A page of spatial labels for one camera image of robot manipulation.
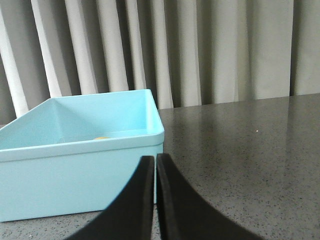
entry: curtain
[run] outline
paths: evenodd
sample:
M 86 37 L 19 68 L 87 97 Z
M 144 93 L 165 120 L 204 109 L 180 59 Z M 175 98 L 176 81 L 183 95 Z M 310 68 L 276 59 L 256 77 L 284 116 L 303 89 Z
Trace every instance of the curtain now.
M 48 98 L 159 109 L 320 93 L 319 0 L 0 0 L 0 124 Z

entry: light blue plastic bin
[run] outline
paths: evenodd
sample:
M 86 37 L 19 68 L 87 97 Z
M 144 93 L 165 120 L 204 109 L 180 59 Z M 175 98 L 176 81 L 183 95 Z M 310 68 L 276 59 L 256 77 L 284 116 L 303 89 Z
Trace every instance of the light blue plastic bin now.
M 48 99 L 0 129 L 0 222 L 102 210 L 163 142 L 148 89 Z

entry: small orange object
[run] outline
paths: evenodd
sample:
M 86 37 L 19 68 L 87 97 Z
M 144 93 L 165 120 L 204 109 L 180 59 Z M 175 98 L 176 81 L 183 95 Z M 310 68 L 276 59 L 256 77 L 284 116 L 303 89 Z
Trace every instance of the small orange object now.
M 101 139 L 109 139 L 110 137 L 108 137 L 108 136 L 98 136 L 98 137 L 96 137 L 95 139 L 93 139 L 93 140 L 101 140 Z

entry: countertop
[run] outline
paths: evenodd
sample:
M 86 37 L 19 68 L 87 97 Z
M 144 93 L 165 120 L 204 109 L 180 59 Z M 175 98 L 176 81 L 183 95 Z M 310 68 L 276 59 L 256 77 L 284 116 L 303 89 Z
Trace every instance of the countertop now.
M 164 152 L 213 207 L 266 240 L 320 239 L 320 94 L 159 113 Z M 1 240 L 60 240 L 98 213 L 3 222 Z

